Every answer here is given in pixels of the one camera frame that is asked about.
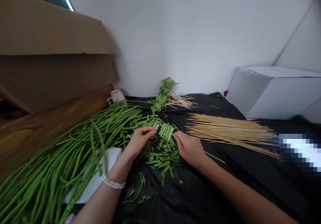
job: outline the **white cup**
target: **white cup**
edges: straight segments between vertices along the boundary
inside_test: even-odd
[[[113,100],[113,102],[117,102],[117,101],[122,101],[122,100],[126,100],[124,94],[119,90],[116,89],[114,91],[110,92],[111,97],[107,99],[107,101],[109,102],[109,100]]]

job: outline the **bamboo skewer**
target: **bamboo skewer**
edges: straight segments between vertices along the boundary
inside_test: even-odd
[[[212,156],[213,158],[215,158],[215,159],[217,159],[217,160],[219,160],[219,161],[223,162],[224,164],[226,164],[223,160],[220,160],[219,158],[215,157],[214,155],[211,155],[211,154],[207,153],[206,151],[204,151],[204,152],[205,152],[206,154],[208,154],[208,155]]]
[[[126,101],[130,101],[130,102],[145,102],[145,101],[134,101],[134,100],[127,100]]]
[[[194,107],[192,105],[197,103],[193,103],[190,102],[189,100],[194,99],[192,97],[188,97],[185,95],[179,95],[175,89],[175,87],[173,87],[173,89],[168,93],[168,95],[170,96],[170,98],[168,99],[168,102],[164,105],[164,106],[171,106],[173,107],[173,105],[177,105],[177,106],[181,106],[181,107],[185,107],[185,108],[198,108],[198,107]]]
[[[209,143],[238,145],[256,152],[279,158],[279,155],[256,145],[278,146],[267,143],[278,137],[273,130],[261,126],[259,121],[234,120],[190,113],[192,123],[185,126],[187,133]]]

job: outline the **black tablecloth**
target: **black tablecloth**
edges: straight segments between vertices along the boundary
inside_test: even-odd
[[[185,132],[185,125],[190,112],[245,120],[245,117],[227,101],[220,93],[189,94],[195,98],[198,108],[185,109],[168,107],[159,113],[165,122],[173,123]],[[128,100],[147,101],[153,98],[126,97]],[[147,103],[132,102],[144,107],[143,114],[151,114]],[[318,131],[306,123],[296,124],[291,121],[263,120],[262,125],[275,129],[276,133],[302,133]],[[209,144],[202,141],[204,150],[224,160],[226,164],[216,161],[222,168],[243,181],[251,188],[265,196],[275,205],[301,223],[314,223],[313,195],[304,192],[304,186],[297,187],[295,179],[280,170],[279,161],[248,149],[226,144]],[[140,172],[147,178],[146,187],[141,196],[152,196],[141,205],[137,203],[122,204],[123,199],[132,188],[140,186]],[[135,163],[129,173],[126,188],[120,197],[114,223],[242,223],[240,216],[225,196],[204,178],[198,171],[190,167],[184,160],[174,167],[175,179],[166,179],[165,187],[161,187],[161,176],[158,169],[145,165],[145,160]]]

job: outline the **left hand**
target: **left hand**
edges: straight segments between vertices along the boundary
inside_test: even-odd
[[[142,127],[139,129],[135,129],[133,136],[125,148],[124,152],[128,152],[136,158],[141,150],[144,148],[147,140],[153,137],[156,134],[155,127]]]

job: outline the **white beaded bracelet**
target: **white beaded bracelet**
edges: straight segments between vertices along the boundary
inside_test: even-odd
[[[110,187],[112,188],[115,188],[115,189],[123,189],[125,187],[125,183],[123,184],[120,184],[120,183],[117,183],[117,182],[114,182],[114,181],[111,181],[110,179],[108,179],[108,176],[105,175],[104,179],[103,179],[103,182],[106,184],[106,185],[109,185]]]

